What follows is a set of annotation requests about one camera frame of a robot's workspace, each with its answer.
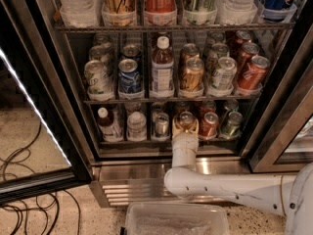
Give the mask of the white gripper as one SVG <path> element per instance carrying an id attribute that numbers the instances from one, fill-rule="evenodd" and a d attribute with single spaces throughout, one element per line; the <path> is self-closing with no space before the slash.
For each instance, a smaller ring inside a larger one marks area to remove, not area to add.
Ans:
<path id="1" fill-rule="evenodd" d="M 180 133 L 178 118 L 172 121 L 172 166 L 189 170 L 196 169 L 196 156 L 199 148 L 199 121 L 195 118 L 192 133 Z"/>

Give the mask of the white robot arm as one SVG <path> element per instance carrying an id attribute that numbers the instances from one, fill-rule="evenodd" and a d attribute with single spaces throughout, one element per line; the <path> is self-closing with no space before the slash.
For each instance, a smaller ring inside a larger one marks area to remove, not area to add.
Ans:
<path id="1" fill-rule="evenodd" d="M 213 196 L 287 218 L 285 235 L 313 235 L 313 164 L 296 175 L 203 174 L 196 171 L 199 138 L 179 132 L 172 138 L 172 168 L 166 189 L 180 199 Z"/>

